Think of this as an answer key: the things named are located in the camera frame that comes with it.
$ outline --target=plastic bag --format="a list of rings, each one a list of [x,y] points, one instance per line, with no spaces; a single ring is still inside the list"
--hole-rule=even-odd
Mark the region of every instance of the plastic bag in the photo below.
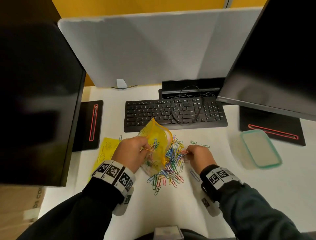
[[[173,141],[172,134],[152,118],[138,136],[146,137],[150,145],[151,151],[147,154],[142,168],[151,177],[165,168],[165,155]]]

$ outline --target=black jacket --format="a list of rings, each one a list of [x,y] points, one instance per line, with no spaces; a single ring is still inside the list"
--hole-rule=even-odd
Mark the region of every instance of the black jacket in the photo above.
[[[201,173],[206,188],[210,187],[205,177],[210,171],[207,168]],[[218,197],[223,217],[239,240],[311,239],[301,234],[287,216],[271,208],[258,191],[247,184],[242,185],[238,181],[225,183],[218,190]],[[81,193],[50,210],[17,240],[102,240],[112,211],[123,199],[114,186],[92,177]],[[185,239],[206,239],[186,230],[184,236]],[[148,234],[141,239],[152,237],[153,234]]]

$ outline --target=keyboard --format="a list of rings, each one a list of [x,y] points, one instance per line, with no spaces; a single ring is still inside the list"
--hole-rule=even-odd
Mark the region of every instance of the keyboard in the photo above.
[[[215,97],[129,101],[124,132],[139,132],[152,118],[169,130],[228,125],[222,103]]]

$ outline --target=cardboard box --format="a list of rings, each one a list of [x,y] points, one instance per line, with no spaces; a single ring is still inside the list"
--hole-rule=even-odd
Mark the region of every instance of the cardboard box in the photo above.
[[[16,240],[38,218],[44,187],[0,186],[0,240]]]

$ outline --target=desk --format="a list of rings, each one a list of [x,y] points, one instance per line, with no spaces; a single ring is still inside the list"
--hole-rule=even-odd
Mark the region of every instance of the desk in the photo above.
[[[124,133],[125,101],[158,99],[161,85],[138,86],[127,90],[85,87],[82,101],[103,100],[101,140],[104,137],[118,139],[136,136]],[[184,145],[193,140],[207,144],[219,166],[237,175],[243,182],[256,188],[273,208],[284,212],[301,232],[316,230],[316,122],[301,120],[306,146],[272,140],[283,164],[280,167],[260,170],[245,169],[233,157],[230,145],[238,132],[238,106],[224,106],[228,121],[225,128],[173,130]],[[92,166],[99,150],[72,154],[67,185],[63,188],[47,188],[40,216],[67,198],[79,193],[88,182]],[[112,217],[105,234],[106,239],[132,240],[152,232],[156,226],[178,225],[194,230],[209,238],[234,237],[222,214],[211,217],[194,197],[188,174],[181,174],[184,183],[162,187],[157,196],[148,176],[140,169],[136,173],[134,193],[124,216]]]

